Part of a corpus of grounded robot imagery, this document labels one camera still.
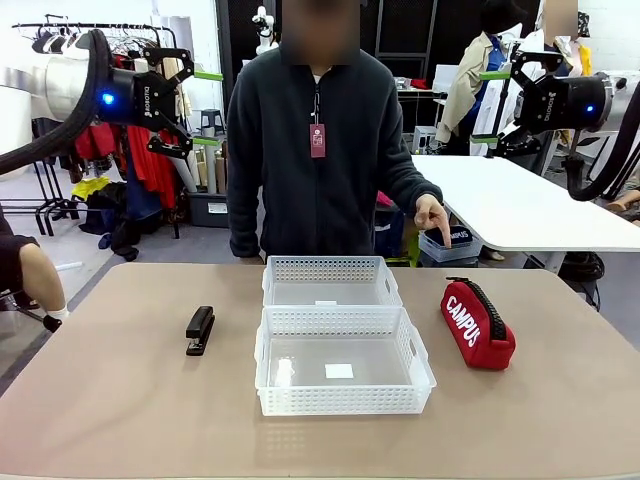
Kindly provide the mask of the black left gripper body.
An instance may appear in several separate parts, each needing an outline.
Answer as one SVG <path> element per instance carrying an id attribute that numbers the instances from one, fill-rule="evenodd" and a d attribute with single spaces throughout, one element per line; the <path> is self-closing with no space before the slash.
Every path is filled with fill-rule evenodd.
<path id="1" fill-rule="evenodd" d="M 112 68 L 97 94 L 101 121 L 169 130 L 176 125 L 176 86 L 154 71 Z"/>

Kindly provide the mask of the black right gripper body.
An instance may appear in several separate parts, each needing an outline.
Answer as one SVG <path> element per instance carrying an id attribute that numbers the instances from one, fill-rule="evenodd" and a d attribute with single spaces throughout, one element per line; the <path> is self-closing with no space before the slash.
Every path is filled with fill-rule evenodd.
<path id="1" fill-rule="evenodd" d="M 611 111 L 611 81 L 604 73 L 546 75 L 522 87 L 516 124 L 528 132 L 597 131 Z"/>

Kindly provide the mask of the person's left hand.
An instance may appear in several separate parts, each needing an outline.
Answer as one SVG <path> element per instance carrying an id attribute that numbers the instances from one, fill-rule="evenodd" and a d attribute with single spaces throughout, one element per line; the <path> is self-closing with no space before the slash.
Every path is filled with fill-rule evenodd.
<path id="1" fill-rule="evenodd" d="M 452 247 L 448 215 L 436 197 L 425 194 L 417 199 L 414 223 L 421 231 L 438 229 L 444 246 Z"/>

